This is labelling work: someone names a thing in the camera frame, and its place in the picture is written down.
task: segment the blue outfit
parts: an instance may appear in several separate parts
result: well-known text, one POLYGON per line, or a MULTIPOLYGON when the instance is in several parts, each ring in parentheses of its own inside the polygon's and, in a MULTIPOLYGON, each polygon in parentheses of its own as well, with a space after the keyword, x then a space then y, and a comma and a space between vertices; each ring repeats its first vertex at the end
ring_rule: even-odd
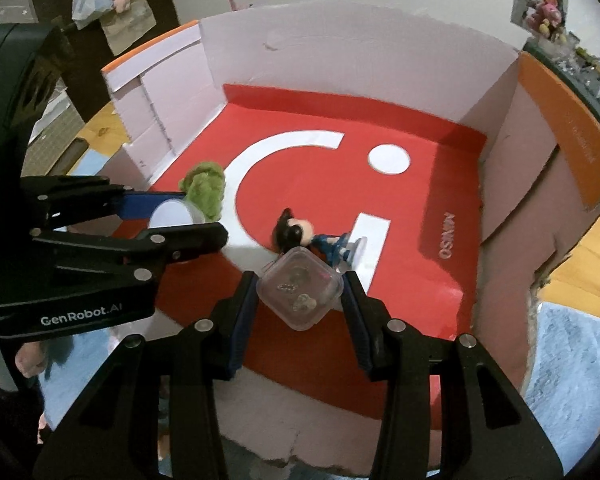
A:
POLYGON ((333 235, 315 235, 314 239, 311 240, 311 245, 324 254, 327 264, 330 267, 336 267, 341 259, 347 259, 346 253, 349 251, 346 250, 346 247, 350 236, 351 233, 344 233, 339 237, 333 235), (336 243, 331 244, 327 241, 328 238, 337 238, 338 240, 336 243))

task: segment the cardboard box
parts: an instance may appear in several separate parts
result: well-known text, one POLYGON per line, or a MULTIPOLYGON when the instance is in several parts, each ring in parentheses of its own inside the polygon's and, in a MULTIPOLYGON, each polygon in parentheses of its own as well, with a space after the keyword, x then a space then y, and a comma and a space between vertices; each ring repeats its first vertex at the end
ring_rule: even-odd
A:
MULTIPOLYGON (((165 275, 168 316, 204 316, 237 269, 260 271, 291 206, 318 232, 369 236, 370 295, 429 335, 472 330, 522 386, 534 291, 600 215, 600 124, 530 54, 425 16, 320 1, 189 23, 103 74, 133 140, 102 174, 167 190, 200 160, 226 168, 228 247, 165 275), (374 169, 378 145, 398 148, 374 169)), ((353 355, 342 314, 293 333, 262 307, 250 370, 217 388, 223 434, 270 460, 368 474, 384 385, 353 355)), ((433 381, 434 429, 438 394, 433 381)))

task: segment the white logo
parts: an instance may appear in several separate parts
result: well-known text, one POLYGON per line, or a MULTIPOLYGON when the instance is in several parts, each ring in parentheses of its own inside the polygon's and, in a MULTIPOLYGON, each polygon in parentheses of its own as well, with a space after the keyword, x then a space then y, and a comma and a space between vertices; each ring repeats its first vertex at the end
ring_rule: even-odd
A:
POLYGON ((82 312, 67 312, 65 316, 43 316, 40 318, 40 323, 42 323, 44 326, 58 325, 62 323, 68 323, 70 321, 89 319, 90 317, 106 316, 107 314, 119 312, 120 310, 122 310, 122 303, 111 305, 111 308, 108 311, 105 307, 101 307, 95 310, 83 310, 82 312))
POLYGON ((440 241, 440 251, 438 255, 443 260, 451 258, 451 249, 454 248, 454 230, 456 223, 454 218, 456 215, 445 213, 445 220, 442 222, 442 240, 440 241))

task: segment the plastic bag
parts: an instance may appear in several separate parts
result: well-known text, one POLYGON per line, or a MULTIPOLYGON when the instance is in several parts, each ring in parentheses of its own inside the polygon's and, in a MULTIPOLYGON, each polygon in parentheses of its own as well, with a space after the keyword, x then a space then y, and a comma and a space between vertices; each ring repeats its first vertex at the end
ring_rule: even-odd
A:
POLYGON ((74 0, 71 18, 78 30, 113 9, 113 0, 74 0))

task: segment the red floor mat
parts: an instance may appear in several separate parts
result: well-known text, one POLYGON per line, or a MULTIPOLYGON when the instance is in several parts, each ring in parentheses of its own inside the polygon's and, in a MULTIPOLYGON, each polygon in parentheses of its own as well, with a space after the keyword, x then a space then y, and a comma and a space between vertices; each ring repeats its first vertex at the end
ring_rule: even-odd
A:
MULTIPOLYGON (((369 295, 427 335, 451 338, 469 329, 478 260, 482 134, 365 98, 249 87, 228 87, 226 93, 230 103, 154 189, 177 189, 184 174, 202 160, 227 167, 245 149, 275 134, 343 133, 335 150, 291 148, 253 166, 237 193, 242 225, 269 247, 272 228, 285 207, 309 219, 317 233, 348 231, 361 212, 388 219, 369 295), (403 147, 411 157, 408 169, 388 175, 371 168, 368 153, 379 144, 403 147), (445 218, 452 224, 443 227, 445 218)), ((215 300, 230 295, 240 275, 221 255, 172 267, 157 306, 181 324, 204 316, 215 300)), ((245 364, 316 399, 381 418, 384 385, 369 384, 357 369, 339 312, 330 312, 307 332, 294 332, 261 305, 245 364)), ((438 391, 433 386, 432 401, 438 391)))

